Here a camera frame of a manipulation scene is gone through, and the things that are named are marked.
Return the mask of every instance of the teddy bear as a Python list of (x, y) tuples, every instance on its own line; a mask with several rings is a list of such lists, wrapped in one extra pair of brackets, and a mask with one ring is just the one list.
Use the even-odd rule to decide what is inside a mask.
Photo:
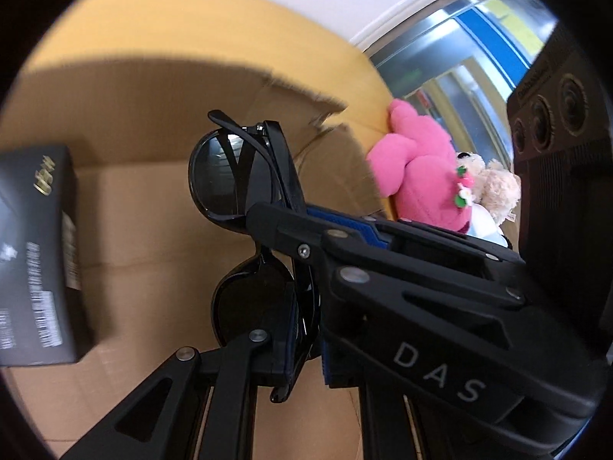
[(408, 102), (393, 100), (387, 110), (393, 132), (367, 155), (381, 196), (393, 198), (399, 218), (466, 233), (474, 181), (451, 136)]
[(479, 154), (462, 152), (457, 156), (459, 166), (473, 176), (473, 202), (481, 204), (500, 226), (522, 196), (521, 180), (493, 159), (487, 165)]

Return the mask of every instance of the metal rivet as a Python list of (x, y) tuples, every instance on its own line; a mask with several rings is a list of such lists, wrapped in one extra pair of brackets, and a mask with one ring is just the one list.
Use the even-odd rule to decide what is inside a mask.
[(370, 280), (370, 275), (366, 271), (354, 266), (343, 266), (340, 274), (342, 279), (351, 283), (366, 283)]
[(175, 355), (178, 360), (181, 361), (189, 361), (195, 356), (195, 349), (190, 348), (189, 346), (185, 346), (184, 348), (179, 349)]
[(507, 287), (506, 293), (509, 294), (513, 299), (517, 299), (518, 301), (523, 300), (522, 294), (517, 289)]
[(347, 238), (349, 235), (342, 231), (342, 230), (326, 230), (326, 233), (328, 235), (330, 235), (331, 237), (336, 237), (336, 238)]
[(311, 248), (307, 244), (300, 244), (298, 246), (298, 255), (302, 259), (308, 259), (308, 257), (311, 255)]
[(249, 338), (253, 342), (265, 341), (267, 337), (268, 337), (268, 334), (266, 333), (266, 330), (262, 330), (262, 329), (255, 329), (249, 333)]

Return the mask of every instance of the barcode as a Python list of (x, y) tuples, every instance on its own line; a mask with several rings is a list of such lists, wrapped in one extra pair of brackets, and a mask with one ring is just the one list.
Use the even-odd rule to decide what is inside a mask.
[(10, 350), (15, 347), (15, 335), (10, 323), (8, 310), (0, 310), (0, 350)]
[(57, 323), (53, 292), (40, 291), (38, 296), (32, 296), (32, 309), (42, 346), (44, 348), (60, 346), (62, 334)]

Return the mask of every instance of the sunglasses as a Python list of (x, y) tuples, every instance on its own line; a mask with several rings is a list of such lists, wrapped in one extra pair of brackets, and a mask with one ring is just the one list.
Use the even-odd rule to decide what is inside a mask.
[[(278, 122), (241, 127), (220, 110), (209, 112), (208, 118), (219, 128), (200, 139), (188, 168), (189, 191), (207, 219), (227, 230), (247, 233), (246, 213), (257, 202), (306, 213)], [(211, 320), (222, 347), (238, 335), (261, 328), (283, 341), (280, 358), (286, 365), (286, 384), (271, 395), (271, 401), (282, 403), (305, 361), (319, 356), (320, 298), (308, 265), (292, 260), (292, 274), (270, 249), (259, 243), (255, 247), (255, 255), (217, 285)]]

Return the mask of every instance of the black box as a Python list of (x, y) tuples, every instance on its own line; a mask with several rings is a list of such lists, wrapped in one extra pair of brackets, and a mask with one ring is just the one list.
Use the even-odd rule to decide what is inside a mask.
[(0, 365), (78, 361), (93, 346), (81, 294), (68, 148), (0, 154)]

